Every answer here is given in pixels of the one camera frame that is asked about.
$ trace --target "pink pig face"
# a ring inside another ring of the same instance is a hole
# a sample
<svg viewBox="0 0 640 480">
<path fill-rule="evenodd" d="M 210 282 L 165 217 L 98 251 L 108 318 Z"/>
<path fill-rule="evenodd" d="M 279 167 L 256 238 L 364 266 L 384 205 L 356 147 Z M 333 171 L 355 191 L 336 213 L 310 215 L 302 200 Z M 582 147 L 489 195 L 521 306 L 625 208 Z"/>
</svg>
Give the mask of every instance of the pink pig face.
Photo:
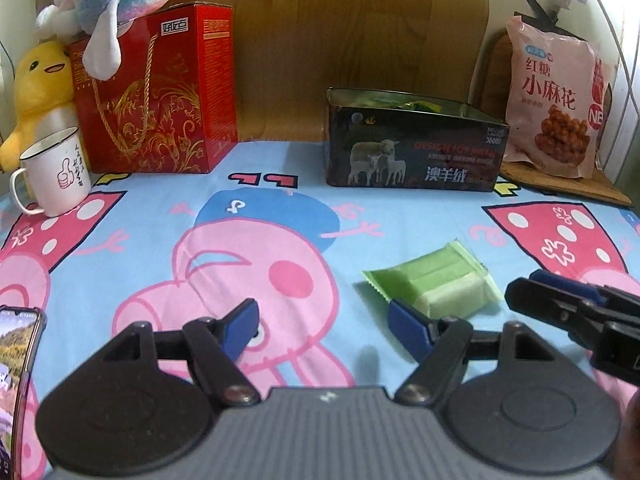
<svg viewBox="0 0 640 480">
<path fill-rule="evenodd" d="M 207 253 L 225 259 L 199 264 Z M 114 333 L 141 319 L 156 330 L 174 330 L 197 317 L 221 318 L 245 298 L 255 298 L 260 328 L 239 361 L 251 372 L 311 348 L 337 314 L 337 288 L 318 250 L 270 222 L 242 218 L 198 225 L 176 244 L 173 270 L 173 280 L 120 305 Z"/>
</svg>

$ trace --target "blue bedsheet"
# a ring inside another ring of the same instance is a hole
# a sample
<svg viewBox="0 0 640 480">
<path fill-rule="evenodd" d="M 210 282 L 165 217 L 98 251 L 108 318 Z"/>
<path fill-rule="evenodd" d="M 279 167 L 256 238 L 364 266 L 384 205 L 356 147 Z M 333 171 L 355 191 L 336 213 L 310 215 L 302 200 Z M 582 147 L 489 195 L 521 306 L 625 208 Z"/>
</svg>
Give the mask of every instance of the blue bedsheet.
<svg viewBox="0 0 640 480">
<path fill-rule="evenodd" d="M 207 175 L 104 176 L 57 220 L 0 202 L 0 302 L 46 310 L 30 388 L 23 477 L 46 460 L 33 413 L 67 374 L 137 319 L 174 329 L 221 317 L 248 296 L 260 332 L 240 360 L 272 384 L 382 384 L 415 362 L 385 326 L 385 303 L 363 270 L 400 264 L 458 239 L 497 285 L 541 266 L 640 292 L 638 218 L 581 200 L 498 184 L 490 193 L 345 189 L 324 182 L 320 144 L 248 142 Z M 472 318 L 499 330 L 505 304 Z M 526 322 L 586 369 L 567 336 Z M 470 374 L 491 364 L 472 364 Z M 164 368 L 185 375 L 182 364 Z"/>
</svg>

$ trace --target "snack bag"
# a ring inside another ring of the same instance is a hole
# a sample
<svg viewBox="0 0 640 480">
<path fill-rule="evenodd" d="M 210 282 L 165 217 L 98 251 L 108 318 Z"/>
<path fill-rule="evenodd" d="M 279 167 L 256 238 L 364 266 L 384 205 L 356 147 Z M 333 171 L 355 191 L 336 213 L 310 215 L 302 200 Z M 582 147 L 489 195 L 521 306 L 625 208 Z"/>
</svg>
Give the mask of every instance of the snack bag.
<svg viewBox="0 0 640 480">
<path fill-rule="evenodd" d="M 590 178 L 604 121 L 607 67 L 589 43 L 540 32 L 514 16 L 504 160 L 540 171 Z"/>
<path fill-rule="evenodd" d="M 469 317 L 504 299 L 486 267 L 457 240 L 410 262 L 363 274 L 385 300 L 403 300 L 435 319 Z"/>
</svg>

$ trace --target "person's hand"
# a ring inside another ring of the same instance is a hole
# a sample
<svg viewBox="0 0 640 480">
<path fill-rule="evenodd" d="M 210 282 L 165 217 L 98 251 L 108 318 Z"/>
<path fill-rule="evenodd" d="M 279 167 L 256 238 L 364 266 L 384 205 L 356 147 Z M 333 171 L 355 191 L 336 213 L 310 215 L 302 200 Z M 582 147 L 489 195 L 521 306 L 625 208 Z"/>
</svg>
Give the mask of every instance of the person's hand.
<svg viewBox="0 0 640 480">
<path fill-rule="evenodd" d="M 640 479 L 640 390 L 629 402 L 614 450 L 613 475 L 618 480 Z"/>
</svg>

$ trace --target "phone screen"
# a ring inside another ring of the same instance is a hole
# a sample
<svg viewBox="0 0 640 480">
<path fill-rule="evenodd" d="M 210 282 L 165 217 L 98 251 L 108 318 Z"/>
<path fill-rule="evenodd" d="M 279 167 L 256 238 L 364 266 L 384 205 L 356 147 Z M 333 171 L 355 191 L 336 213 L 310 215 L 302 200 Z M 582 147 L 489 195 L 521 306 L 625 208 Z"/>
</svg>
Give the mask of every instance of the phone screen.
<svg viewBox="0 0 640 480">
<path fill-rule="evenodd" d="M 20 377 L 27 365 L 38 313 L 0 310 L 0 479 L 12 478 L 11 442 Z"/>
</svg>

